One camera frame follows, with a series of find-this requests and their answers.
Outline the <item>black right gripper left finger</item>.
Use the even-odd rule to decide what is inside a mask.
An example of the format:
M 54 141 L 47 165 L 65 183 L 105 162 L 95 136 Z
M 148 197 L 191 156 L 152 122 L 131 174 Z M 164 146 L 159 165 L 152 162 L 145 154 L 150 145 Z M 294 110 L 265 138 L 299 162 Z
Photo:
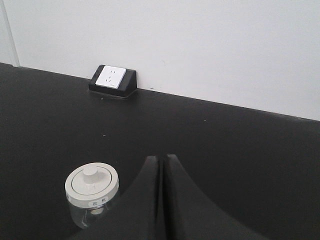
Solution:
M 125 193 L 101 219 L 70 240 L 155 240 L 161 162 L 147 156 Z

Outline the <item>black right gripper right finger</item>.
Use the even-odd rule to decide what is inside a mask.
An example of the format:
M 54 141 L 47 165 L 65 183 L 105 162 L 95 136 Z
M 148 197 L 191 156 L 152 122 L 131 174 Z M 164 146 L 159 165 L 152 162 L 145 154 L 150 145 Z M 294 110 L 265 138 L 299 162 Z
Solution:
M 169 240 L 265 239 L 211 201 L 175 154 L 168 154 L 163 161 L 162 196 Z

